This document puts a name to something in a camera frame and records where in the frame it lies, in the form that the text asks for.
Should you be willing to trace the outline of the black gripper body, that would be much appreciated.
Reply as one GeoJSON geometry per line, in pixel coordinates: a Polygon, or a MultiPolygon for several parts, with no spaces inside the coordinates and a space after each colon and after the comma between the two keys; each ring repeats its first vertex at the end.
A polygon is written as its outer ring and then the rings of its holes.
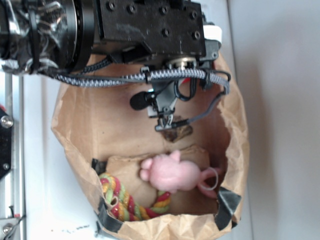
{"type": "Polygon", "coordinates": [[[114,63],[156,68],[183,58],[200,64],[218,57],[222,30],[190,0],[96,0],[93,53],[114,63]]]}

